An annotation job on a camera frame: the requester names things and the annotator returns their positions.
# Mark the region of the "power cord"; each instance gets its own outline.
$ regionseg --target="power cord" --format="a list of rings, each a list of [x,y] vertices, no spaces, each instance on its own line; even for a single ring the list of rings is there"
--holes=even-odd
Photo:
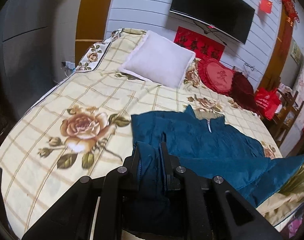
[[[260,73],[262,76],[264,76],[259,70],[257,70],[257,69],[255,68],[255,66],[251,66],[249,63],[247,63],[245,60],[243,60],[243,59],[240,57],[239,54],[237,54],[233,49],[231,49],[231,47],[230,47],[225,41],[221,40],[220,37],[217,36],[217,35],[215,34],[215,33],[219,32],[219,31],[212,31],[208,26],[206,26],[207,29],[208,29],[208,30],[206,31],[202,26],[198,25],[198,24],[196,23],[195,20],[193,20],[193,22],[194,22],[194,24],[195,24],[196,26],[198,26],[199,28],[201,28],[201,29],[204,31],[204,34],[205,34],[205,35],[207,35],[207,34],[209,34],[209,33],[213,33],[213,35],[214,35],[215,37],[217,37],[225,46],[227,46],[231,51],[233,51],[233,52],[235,53],[235,55],[237,55],[237,58],[238,58],[238,59],[240,59],[240,60],[242,60],[242,61],[244,62],[244,66],[249,67],[250,70],[252,70],[252,71],[257,71],[257,72]]]

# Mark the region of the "silver bolt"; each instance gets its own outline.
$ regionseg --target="silver bolt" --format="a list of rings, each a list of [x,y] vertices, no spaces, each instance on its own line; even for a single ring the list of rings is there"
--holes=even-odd
[[[89,176],[82,176],[82,177],[80,177],[80,182],[81,183],[87,183],[87,182],[89,182],[89,180],[90,180]]]
[[[117,168],[117,171],[118,171],[119,173],[125,173],[127,170],[128,170],[128,169],[127,169],[126,167],[124,167],[124,166],[121,166],[121,167],[118,167],[118,168]]]
[[[176,171],[178,173],[184,173],[186,171],[186,168],[183,166],[178,166],[178,167],[176,167]]]
[[[217,184],[221,184],[224,181],[224,179],[221,176],[215,176],[214,177],[214,182]]]

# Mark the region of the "television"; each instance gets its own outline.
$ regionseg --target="television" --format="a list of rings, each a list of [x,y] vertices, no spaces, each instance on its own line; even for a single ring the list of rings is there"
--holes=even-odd
[[[245,44],[255,10],[243,0],[172,0],[170,12],[201,22]]]

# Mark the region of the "heart-shaped pillow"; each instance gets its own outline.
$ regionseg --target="heart-shaped pillow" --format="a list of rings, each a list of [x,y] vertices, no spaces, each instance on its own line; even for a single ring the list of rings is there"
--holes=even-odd
[[[201,60],[198,64],[199,77],[213,91],[229,95],[235,71],[231,70],[214,58]]]

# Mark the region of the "chinese flag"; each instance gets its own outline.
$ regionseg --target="chinese flag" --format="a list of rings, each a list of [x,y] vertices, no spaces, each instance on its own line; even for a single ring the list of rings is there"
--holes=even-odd
[[[263,12],[271,13],[272,12],[272,2],[270,0],[261,0],[260,9]]]

